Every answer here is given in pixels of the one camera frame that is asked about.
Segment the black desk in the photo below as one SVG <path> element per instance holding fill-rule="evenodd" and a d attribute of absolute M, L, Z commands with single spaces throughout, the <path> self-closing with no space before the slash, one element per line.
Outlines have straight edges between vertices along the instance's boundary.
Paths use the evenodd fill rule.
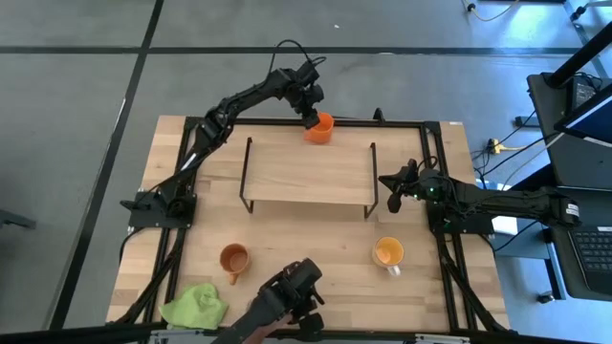
<path fill-rule="evenodd" d="M 550 88 L 543 75 L 529 75 L 527 83 L 542 134 L 557 134 L 554 126 L 563 118 L 566 91 Z M 547 152 L 558 185 L 612 190 L 612 147 L 563 135 Z"/>

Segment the yellow mug with white handle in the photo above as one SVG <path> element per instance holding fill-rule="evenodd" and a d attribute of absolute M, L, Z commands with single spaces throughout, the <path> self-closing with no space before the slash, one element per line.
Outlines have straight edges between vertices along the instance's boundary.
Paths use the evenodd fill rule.
<path fill-rule="evenodd" d="M 401 275 L 400 264 L 404 259 L 404 246 L 394 237 L 381 237 L 372 247 L 373 262 L 388 271 L 391 276 Z"/>

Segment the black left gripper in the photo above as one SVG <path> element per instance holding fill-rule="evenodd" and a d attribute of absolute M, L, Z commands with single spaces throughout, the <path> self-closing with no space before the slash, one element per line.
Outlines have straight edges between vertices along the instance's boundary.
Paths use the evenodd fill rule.
<path fill-rule="evenodd" d="M 302 113 L 305 128 L 312 128 L 320 123 L 319 112 L 314 105 L 324 99 L 322 87 L 316 83 L 290 82 L 286 86 L 286 100 L 297 112 Z"/>

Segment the bright orange plastic cup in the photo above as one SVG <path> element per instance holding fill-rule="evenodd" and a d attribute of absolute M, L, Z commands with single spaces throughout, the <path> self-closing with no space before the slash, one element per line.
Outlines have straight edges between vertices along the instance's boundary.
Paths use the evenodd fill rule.
<path fill-rule="evenodd" d="M 319 123 L 304 131 L 303 138 L 316 144 L 330 141 L 335 126 L 334 118 L 327 113 L 318 113 Z"/>

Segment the green cloth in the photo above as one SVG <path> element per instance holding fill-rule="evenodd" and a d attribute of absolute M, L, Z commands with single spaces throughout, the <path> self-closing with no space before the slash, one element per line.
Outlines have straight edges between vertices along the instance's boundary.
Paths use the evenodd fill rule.
<path fill-rule="evenodd" d="M 223 301 L 211 283 L 193 285 L 159 307 L 162 319 L 172 327 L 216 330 L 229 304 Z"/>

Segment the black metal table frame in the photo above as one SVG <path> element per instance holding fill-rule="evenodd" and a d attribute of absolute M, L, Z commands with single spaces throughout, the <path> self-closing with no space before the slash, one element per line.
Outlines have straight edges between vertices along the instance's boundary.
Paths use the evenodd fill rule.
<path fill-rule="evenodd" d="M 143 184 L 150 186 L 169 174 L 170 160 L 179 149 L 180 129 L 187 118 L 161 116 L 155 130 Z M 409 159 L 423 159 L 422 130 L 407 121 L 341 120 L 330 145 L 370 150 L 376 144 L 377 171 L 396 173 Z M 304 128 L 293 119 L 243 118 L 229 141 L 201 166 L 194 186 L 198 194 L 195 224 L 186 230 L 176 294 L 187 287 L 213 284 L 229 304 L 222 326 L 230 325 L 246 308 L 260 286 L 289 263 L 305 257 L 322 271 L 316 283 L 325 304 L 317 306 L 324 331 L 363 335 L 376 333 L 442 333 L 450 330 L 442 268 L 436 239 L 429 230 L 426 205 L 404 198 L 399 213 L 387 210 L 388 189 L 379 186 L 379 204 L 369 219 L 363 205 L 326 205 L 254 201 L 249 213 L 239 198 L 246 143 L 252 138 L 249 162 L 256 145 L 312 145 Z M 160 229 L 144 229 L 124 249 L 106 320 L 125 315 L 150 281 Z M 405 256 L 399 277 L 375 268 L 374 243 L 383 236 L 398 238 Z M 494 319 L 510 328 L 492 249 L 478 235 L 461 235 L 468 279 Z M 247 247 L 251 263 L 231 286 L 219 266 L 228 244 Z"/>

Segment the yellow power strip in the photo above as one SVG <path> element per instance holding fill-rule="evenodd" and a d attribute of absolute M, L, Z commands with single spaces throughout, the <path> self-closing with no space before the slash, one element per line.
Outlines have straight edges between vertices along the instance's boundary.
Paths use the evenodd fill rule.
<path fill-rule="evenodd" d="M 499 155 L 504 151 L 519 151 L 521 147 L 507 147 L 498 139 L 489 139 L 485 148 L 485 151 L 493 154 Z"/>

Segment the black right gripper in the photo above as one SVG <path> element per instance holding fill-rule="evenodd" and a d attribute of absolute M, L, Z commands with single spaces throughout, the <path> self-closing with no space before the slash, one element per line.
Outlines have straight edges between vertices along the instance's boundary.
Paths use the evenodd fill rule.
<path fill-rule="evenodd" d="M 407 184 L 406 194 L 413 198 L 436 203 L 448 202 L 452 198 L 452 183 L 448 177 L 435 169 L 424 169 L 410 179 L 400 173 L 394 175 L 380 175 L 380 183 L 388 189 L 402 188 Z M 390 213 L 398 213 L 402 207 L 402 191 L 393 191 L 387 199 L 387 208 Z"/>

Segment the white paper sheet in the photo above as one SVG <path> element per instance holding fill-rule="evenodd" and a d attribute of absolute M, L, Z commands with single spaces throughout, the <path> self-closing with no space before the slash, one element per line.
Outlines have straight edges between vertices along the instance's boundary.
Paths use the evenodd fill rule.
<path fill-rule="evenodd" d="M 518 232 L 517 219 L 508 216 L 496 216 L 492 218 L 494 233 L 504 235 L 515 235 Z"/>

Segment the black slanted pole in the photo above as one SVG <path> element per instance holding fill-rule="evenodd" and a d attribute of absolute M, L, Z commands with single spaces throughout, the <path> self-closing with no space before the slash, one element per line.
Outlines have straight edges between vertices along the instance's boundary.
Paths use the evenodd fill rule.
<path fill-rule="evenodd" d="M 548 75 L 545 78 L 546 84 L 551 88 L 560 88 L 585 64 L 601 53 L 610 43 L 612 43 L 612 36 L 593 37 L 555 72 Z"/>

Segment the black monitor with blue screen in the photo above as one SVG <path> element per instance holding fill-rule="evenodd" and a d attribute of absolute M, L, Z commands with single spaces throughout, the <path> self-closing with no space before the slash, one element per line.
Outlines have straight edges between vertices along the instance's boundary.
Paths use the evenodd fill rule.
<path fill-rule="evenodd" d="M 612 147 L 612 83 L 572 110 L 554 128 L 575 138 Z"/>

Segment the wooden shelf with black legs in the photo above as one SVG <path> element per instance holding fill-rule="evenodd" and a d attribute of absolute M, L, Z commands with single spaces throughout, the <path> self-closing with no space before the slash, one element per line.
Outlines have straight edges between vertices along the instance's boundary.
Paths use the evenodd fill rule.
<path fill-rule="evenodd" d="M 238 191 L 256 201 L 358 205 L 369 218 L 379 203 L 377 145 L 283 145 L 247 138 Z"/>

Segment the terracotta orange mug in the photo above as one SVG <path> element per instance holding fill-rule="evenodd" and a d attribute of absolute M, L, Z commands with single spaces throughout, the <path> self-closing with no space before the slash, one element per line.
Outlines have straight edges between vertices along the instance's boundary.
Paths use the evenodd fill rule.
<path fill-rule="evenodd" d="M 228 275 L 229 284 L 234 286 L 238 277 L 250 265 L 251 257 L 246 247 L 241 244 L 230 244 L 224 247 L 219 256 L 219 263 Z"/>

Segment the person's hand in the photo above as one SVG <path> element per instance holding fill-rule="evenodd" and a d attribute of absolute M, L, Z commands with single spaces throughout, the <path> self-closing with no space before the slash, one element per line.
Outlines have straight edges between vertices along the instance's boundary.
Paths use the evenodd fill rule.
<path fill-rule="evenodd" d="M 293 316 L 291 314 L 286 314 L 284 317 L 274 321 L 273 323 L 258 327 L 248 338 L 243 341 L 242 344 L 262 344 L 271 333 L 281 329 L 292 319 Z"/>

